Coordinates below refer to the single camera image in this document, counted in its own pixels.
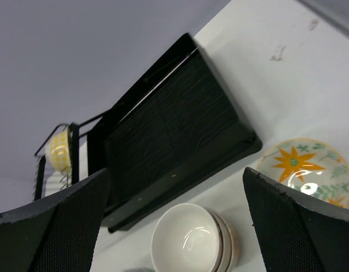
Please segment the beige bowl front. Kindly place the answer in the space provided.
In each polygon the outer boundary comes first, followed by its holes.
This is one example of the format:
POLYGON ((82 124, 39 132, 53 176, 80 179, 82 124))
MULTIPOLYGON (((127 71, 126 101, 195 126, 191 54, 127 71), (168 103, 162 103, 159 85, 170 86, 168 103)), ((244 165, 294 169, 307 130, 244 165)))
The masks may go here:
POLYGON ((232 271, 240 258, 240 244, 239 244, 239 239, 238 239, 238 234, 231 222, 229 222, 224 216, 219 215, 219 218, 224 222, 226 225, 230 238, 231 238, 231 243, 232 243, 232 257, 231 261, 229 263, 229 267, 227 268, 226 272, 232 271))

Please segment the beige bowl back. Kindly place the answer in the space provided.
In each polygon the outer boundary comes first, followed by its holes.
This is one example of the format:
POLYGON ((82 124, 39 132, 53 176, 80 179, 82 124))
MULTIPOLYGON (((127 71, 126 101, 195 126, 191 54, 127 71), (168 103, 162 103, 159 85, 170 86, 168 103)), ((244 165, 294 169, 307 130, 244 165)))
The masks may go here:
POLYGON ((213 271, 222 252, 212 215, 193 203, 181 203, 159 219, 151 239, 155 271, 213 271))

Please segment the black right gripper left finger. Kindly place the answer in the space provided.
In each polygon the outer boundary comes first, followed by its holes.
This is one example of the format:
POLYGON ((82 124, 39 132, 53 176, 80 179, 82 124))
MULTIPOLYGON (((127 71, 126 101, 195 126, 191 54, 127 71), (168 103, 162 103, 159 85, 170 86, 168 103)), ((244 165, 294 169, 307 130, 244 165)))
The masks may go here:
POLYGON ((101 169, 0 213, 0 271, 89 271, 109 187, 109 173, 101 169))

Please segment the yellow dotted white bowl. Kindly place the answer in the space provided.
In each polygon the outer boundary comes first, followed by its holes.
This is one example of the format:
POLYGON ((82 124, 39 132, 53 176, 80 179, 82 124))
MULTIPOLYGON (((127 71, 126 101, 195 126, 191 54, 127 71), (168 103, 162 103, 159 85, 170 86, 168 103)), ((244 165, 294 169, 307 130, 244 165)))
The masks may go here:
POLYGON ((71 131, 66 127, 53 135, 45 146, 45 157, 51 166, 64 174, 71 173, 71 131))

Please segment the light blue bowl back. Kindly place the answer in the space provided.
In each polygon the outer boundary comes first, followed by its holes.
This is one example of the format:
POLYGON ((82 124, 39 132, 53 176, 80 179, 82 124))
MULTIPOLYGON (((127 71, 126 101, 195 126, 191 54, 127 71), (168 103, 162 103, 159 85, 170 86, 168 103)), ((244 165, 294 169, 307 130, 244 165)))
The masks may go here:
POLYGON ((126 269, 123 272, 153 272, 153 270, 147 267, 138 267, 138 268, 126 269))

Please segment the floral orange green bowl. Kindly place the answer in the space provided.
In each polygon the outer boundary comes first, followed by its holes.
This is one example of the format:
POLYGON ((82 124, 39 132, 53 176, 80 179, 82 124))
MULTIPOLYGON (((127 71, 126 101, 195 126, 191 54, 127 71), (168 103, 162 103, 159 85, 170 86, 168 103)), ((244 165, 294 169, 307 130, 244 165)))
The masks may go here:
POLYGON ((280 142, 259 159, 256 170, 322 201, 349 207, 349 166, 324 142, 308 138, 280 142))

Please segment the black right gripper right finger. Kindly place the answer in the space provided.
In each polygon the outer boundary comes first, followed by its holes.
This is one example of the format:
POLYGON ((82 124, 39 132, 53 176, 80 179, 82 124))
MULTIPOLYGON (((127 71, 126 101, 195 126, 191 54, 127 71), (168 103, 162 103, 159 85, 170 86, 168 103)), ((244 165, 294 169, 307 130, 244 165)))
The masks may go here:
POLYGON ((349 209, 251 167, 242 180, 267 271, 349 271, 349 209))

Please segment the beige bowl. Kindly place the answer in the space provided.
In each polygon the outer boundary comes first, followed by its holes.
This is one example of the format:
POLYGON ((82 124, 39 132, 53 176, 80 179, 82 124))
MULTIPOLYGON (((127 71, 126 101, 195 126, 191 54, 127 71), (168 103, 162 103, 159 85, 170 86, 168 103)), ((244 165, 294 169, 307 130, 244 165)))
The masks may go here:
POLYGON ((233 249, 232 249, 232 240, 231 240, 230 231, 225 221, 216 212, 211 211, 210 213, 216 220, 217 224, 219 225, 220 233, 222 236, 222 245, 223 245, 222 257, 220 260, 219 267, 217 268, 217 271, 219 272, 229 271, 233 261, 233 249))
POLYGON ((231 238, 231 243, 232 243, 232 257, 231 261, 229 263, 229 267, 227 268, 226 272, 232 271, 240 258, 240 244, 239 244, 239 239, 238 239, 238 234, 231 222, 229 222, 224 216, 219 215, 219 218, 224 222, 226 225, 230 238, 231 238))
POLYGON ((222 252, 212 215, 193 203, 181 203, 159 219, 151 239, 155 271, 213 271, 222 252))

